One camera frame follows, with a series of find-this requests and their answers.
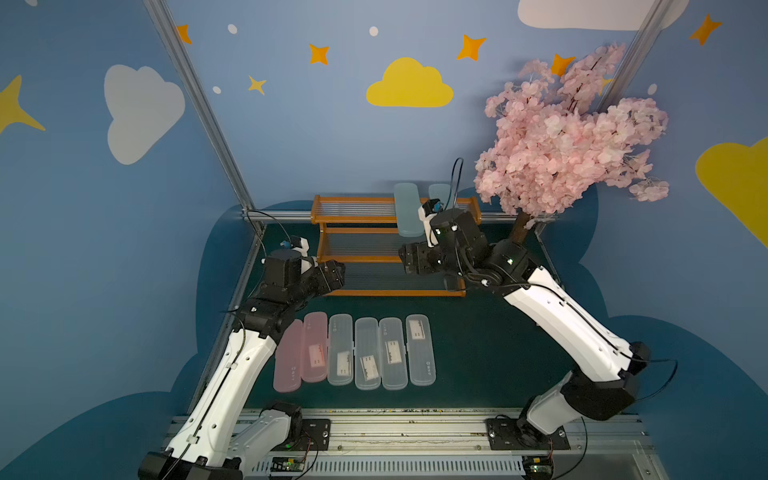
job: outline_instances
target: metal base plate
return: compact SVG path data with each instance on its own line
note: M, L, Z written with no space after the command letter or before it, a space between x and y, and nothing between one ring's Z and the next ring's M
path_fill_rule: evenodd
M330 419L303 419L302 420L302 435L298 442L294 443L287 448L284 445L280 445L272 449L273 452L305 452L307 442L309 439L307 435L314 440L311 450L320 450L326 452L328 450L328 439L331 434L331 421Z
M544 441L534 448L522 445L515 434L515 420L510 419L487 419L485 420L485 429L488 433L488 442L491 444L491 450L549 450L550 440L553 450L570 450L568 436L565 435L563 427L559 427L555 432L545 437Z

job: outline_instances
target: white robot arm segment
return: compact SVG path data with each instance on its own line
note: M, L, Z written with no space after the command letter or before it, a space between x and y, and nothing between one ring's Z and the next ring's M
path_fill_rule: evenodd
M203 396L187 423L168 445L174 454L184 453L181 457L174 455L175 458L194 463L204 457L208 459L206 465L211 467L223 464L237 417L275 348L274 340L270 337L261 339L257 332L241 329L230 334L224 357Z
M504 300L530 316L568 352L568 355L573 357L581 371L590 380L593 382L619 380L619 372L629 368L632 357L629 342L616 336L581 308L565 290L560 288L544 267L540 266L534 270L528 282L533 285L547 286L557 295L545 288L532 286L509 293ZM595 330L598 330L610 343Z

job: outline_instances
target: vent grille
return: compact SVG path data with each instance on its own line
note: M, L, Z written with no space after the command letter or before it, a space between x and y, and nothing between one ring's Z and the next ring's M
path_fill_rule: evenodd
M259 462L251 475L267 476L271 462ZM505 456L503 459L471 456L393 456L318 458L307 477L353 476L381 474L387 476L420 475L523 475L521 457ZM296 473L272 473L277 476L295 476Z

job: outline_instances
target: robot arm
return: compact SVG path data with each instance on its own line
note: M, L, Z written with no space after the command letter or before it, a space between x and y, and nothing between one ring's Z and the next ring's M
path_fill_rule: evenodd
M530 316L573 357L577 368L546 393L531 399L517 422L524 445L584 415L607 420L637 397L637 374L650 351L601 325L554 281L549 272L510 240L489 245L474 217L459 209L435 212L422 205L428 241L409 243L399 256L407 273L443 272L467 286L490 290Z
M237 310L227 348L200 401L166 451L147 454L140 479L239 480L241 469L249 472L269 450L301 436L300 410L279 404L232 439L240 410L295 312L344 284L343 263L318 264L307 256L302 238L292 237L287 246L292 249L275 250L266 258L263 282Z

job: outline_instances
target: tree trunk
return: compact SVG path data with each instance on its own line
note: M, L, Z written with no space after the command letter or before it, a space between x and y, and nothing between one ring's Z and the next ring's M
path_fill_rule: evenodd
M525 224L531 219L531 216L520 210L518 217L515 219L515 224L512 225L512 232L509 234L509 239L515 242L517 245L522 245L525 242L525 238L528 236L528 231L525 229Z

